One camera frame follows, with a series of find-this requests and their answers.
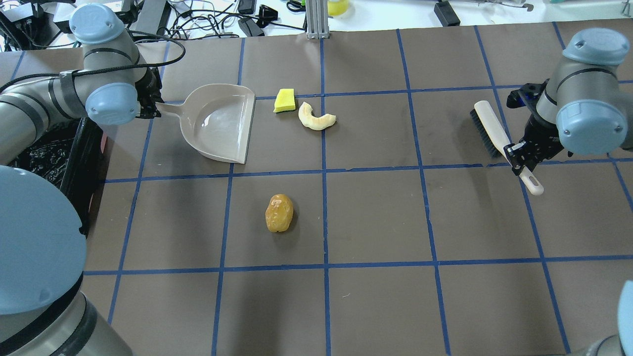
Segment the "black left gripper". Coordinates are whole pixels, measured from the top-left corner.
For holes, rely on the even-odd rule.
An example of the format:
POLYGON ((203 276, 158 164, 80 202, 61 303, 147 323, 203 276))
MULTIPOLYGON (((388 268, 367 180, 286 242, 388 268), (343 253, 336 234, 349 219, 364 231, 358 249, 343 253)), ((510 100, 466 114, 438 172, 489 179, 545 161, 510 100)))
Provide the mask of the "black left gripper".
POLYGON ((135 83, 137 100, 140 104, 138 119, 156 119, 161 117, 156 103, 163 103, 161 97, 161 77, 158 68, 147 68, 144 76, 135 83))

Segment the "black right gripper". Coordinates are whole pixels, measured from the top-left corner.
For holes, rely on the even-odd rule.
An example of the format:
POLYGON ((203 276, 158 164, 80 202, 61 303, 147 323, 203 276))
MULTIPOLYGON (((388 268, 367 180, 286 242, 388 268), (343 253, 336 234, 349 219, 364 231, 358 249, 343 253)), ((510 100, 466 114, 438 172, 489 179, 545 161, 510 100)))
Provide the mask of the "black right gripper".
POLYGON ((543 97, 549 99, 545 94, 547 84, 527 83, 507 97, 509 109, 526 107, 531 113, 520 141, 503 147, 503 155, 506 160, 512 160, 512 171, 516 176, 525 170, 533 172, 537 164, 554 158, 564 149, 556 124, 543 119, 537 111, 538 101, 543 97))

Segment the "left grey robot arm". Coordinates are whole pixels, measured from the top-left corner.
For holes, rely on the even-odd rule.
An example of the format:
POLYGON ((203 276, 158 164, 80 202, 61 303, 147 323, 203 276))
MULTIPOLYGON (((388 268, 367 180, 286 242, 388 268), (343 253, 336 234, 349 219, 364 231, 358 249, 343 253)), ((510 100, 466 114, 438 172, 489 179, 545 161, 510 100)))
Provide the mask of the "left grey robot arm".
POLYGON ((1 88, 1 354, 133 356, 81 291, 87 257, 81 219, 45 178, 8 164, 59 124, 101 126, 158 115, 161 80, 133 35, 102 3, 76 8, 69 25, 82 70, 17 79, 1 88))

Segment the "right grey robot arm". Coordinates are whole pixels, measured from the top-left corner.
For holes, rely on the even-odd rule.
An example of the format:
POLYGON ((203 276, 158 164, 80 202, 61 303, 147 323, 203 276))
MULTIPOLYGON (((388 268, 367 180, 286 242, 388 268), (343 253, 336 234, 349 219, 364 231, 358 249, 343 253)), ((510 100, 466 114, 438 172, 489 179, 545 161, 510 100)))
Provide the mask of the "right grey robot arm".
POLYGON ((532 97, 512 162, 534 168, 541 193, 528 199, 537 248, 563 341, 574 356, 632 354, 632 189, 611 157, 632 148, 632 95, 619 66, 631 49, 613 29, 582 29, 532 97))

